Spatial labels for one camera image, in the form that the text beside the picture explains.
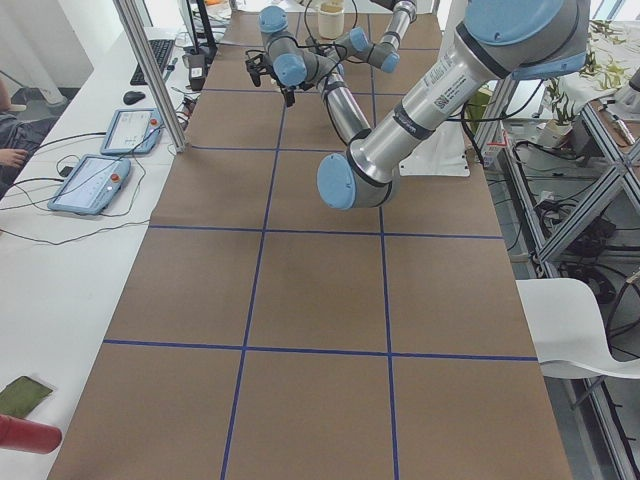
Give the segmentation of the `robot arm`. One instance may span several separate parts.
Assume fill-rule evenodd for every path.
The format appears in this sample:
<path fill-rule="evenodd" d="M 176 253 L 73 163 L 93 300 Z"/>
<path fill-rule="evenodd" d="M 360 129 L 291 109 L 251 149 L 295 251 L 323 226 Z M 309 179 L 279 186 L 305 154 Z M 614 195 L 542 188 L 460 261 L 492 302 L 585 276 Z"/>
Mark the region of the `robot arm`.
<path fill-rule="evenodd" d="M 378 43 L 371 42 L 358 26 L 346 33 L 342 33 L 340 29 L 334 33 L 322 33 L 321 30 L 329 26 L 330 12 L 325 11 L 323 6 L 320 7 L 319 34 L 328 39 L 329 43 L 320 45 L 309 37 L 309 49 L 300 49 L 300 60 L 306 68 L 307 81 L 318 82 L 336 72 L 338 66 L 351 57 L 385 73 L 392 73 L 396 69 L 400 60 L 398 49 L 401 41 L 410 24 L 416 20 L 416 4 L 414 1 L 376 1 L 376 4 L 392 12 L 387 30 Z"/>
<path fill-rule="evenodd" d="M 380 43 L 370 42 L 356 27 L 326 54 L 297 44 L 282 8 L 268 6 L 258 16 L 268 74 L 285 96 L 316 87 L 348 145 L 344 153 L 325 157 L 317 172 L 319 194 L 334 209 L 373 208 L 390 199 L 399 163 L 486 82 L 558 77 L 579 70 L 586 60 L 588 2 L 470 1 L 452 46 L 370 127 L 338 66 L 356 57 L 384 72 L 395 69 L 397 48 L 416 19 L 416 6 L 412 1 L 383 5 L 392 17 Z"/>

